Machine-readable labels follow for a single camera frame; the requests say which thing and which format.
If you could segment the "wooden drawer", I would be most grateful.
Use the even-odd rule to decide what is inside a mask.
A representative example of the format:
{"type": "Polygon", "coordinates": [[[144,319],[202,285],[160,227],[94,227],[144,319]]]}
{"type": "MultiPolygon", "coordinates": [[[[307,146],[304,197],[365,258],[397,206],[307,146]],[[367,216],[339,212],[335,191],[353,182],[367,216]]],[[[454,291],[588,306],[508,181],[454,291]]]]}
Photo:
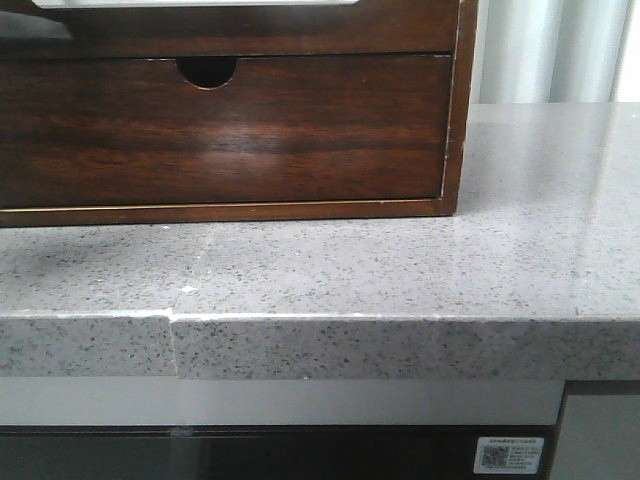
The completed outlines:
{"type": "Polygon", "coordinates": [[[411,54],[5,61],[1,203],[434,197],[451,70],[411,54]]]}
{"type": "Polygon", "coordinates": [[[1,4],[1,57],[169,58],[449,52],[458,1],[43,9],[1,4]]]}

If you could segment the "dark wooden drawer cabinet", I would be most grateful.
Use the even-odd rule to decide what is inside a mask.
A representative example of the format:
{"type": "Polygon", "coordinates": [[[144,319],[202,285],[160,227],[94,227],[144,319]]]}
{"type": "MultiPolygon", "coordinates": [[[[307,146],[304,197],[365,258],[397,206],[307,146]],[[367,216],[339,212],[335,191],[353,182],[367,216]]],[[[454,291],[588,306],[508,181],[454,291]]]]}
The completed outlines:
{"type": "MultiPolygon", "coordinates": [[[[43,9],[106,8],[186,8],[247,6],[347,5],[357,1],[32,1],[43,9]]],[[[88,207],[9,208],[1,203],[1,223],[5,227],[42,227],[138,223],[181,223],[208,221],[255,221],[376,218],[403,216],[448,216],[456,211],[463,162],[463,149],[469,108],[471,70],[474,55],[478,5],[461,4],[456,43],[449,52],[285,54],[256,56],[181,56],[169,58],[47,58],[3,59],[100,60],[100,59],[178,59],[200,57],[274,57],[328,55],[444,55],[451,59],[449,110],[446,126],[444,166],[440,193],[416,199],[308,200],[227,202],[177,205],[132,205],[88,207]]]]}

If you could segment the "white QR code sticker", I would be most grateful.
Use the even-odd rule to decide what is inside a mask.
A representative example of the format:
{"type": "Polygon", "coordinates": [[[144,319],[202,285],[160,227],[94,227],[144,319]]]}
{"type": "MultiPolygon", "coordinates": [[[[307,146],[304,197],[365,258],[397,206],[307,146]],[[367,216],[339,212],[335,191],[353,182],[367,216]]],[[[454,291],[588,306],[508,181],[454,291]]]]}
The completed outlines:
{"type": "Polygon", "coordinates": [[[537,474],[545,440],[541,437],[479,437],[474,474],[537,474]]]}

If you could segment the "white pleated curtain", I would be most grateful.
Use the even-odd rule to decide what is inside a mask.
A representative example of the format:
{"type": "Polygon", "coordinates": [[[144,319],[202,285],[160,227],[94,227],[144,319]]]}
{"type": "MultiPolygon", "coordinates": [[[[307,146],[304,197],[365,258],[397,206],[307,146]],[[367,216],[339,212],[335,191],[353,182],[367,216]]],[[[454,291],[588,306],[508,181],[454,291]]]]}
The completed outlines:
{"type": "Polygon", "coordinates": [[[638,99],[638,2],[480,2],[472,102],[638,99]]]}

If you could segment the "grey cabinet door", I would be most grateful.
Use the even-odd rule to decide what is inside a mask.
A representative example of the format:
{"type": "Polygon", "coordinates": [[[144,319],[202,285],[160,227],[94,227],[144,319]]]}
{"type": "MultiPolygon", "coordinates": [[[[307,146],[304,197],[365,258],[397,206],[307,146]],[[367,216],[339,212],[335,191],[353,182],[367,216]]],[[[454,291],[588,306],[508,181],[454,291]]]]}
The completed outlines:
{"type": "Polygon", "coordinates": [[[550,477],[639,477],[637,381],[571,381],[566,385],[550,477]]]}

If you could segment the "black glass appliance front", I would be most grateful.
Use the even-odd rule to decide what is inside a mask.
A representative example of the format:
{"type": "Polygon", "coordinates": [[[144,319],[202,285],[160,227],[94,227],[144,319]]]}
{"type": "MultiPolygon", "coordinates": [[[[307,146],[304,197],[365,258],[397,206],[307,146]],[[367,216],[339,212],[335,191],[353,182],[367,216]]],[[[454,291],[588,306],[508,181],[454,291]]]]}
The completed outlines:
{"type": "Polygon", "coordinates": [[[546,479],[554,426],[17,426],[4,479],[546,479]],[[474,474],[479,437],[541,437],[537,474],[474,474]]]}

